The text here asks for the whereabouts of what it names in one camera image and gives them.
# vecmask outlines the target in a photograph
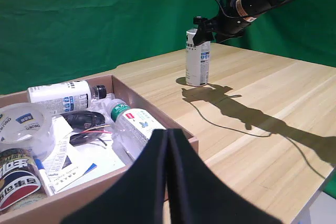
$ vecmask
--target green backdrop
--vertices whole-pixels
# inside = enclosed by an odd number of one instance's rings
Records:
[[[296,0],[225,43],[336,67],[334,2]],[[182,49],[192,18],[217,10],[213,0],[0,0],[0,94]]]

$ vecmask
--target black bottle cap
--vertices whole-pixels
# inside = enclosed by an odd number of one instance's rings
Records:
[[[94,90],[97,99],[104,99],[107,95],[106,88],[104,85],[97,85]]]

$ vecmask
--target red wire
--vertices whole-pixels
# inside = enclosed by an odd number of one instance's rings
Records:
[[[112,134],[112,132],[109,132],[109,131],[82,131],[81,133],[109,133],[109,134]]]

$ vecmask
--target wooden table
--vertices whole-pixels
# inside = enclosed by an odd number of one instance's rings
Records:
[[[336,68],[212,44],[202,88],[185,85],[185,50],[108,73],[197,136],[210,169],[284,223],[336,164]]]

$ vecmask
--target clutter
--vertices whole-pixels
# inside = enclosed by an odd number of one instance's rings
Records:
[[[27,89],[28,101],[43,105],[51,115],[85,110],[92,100],[106,97],[104,85],[91,87],[87,81],[72,81]]]
[[[43,161],[54,146],[51,115],[42,105],[16,103],[0,109],[0,151],[23,148]]]
[[[30,103],[0,110],[0,148],[4,151],[11,141],[26,149],[45,197],[132,164],[152,131],[165,129],[146,110],[132,109],[106,94],[104,86],[90,87],[86,81],[33,87],[27,94]],[[18,106],[20,112],[13,113]],[[30,131],[8,131],[12,123]],[[38,138],[38,147],[24,144],[41,129],[50,137]]]
[[[46,198],[31,152],[11,148],[0,153],[0,213]]]

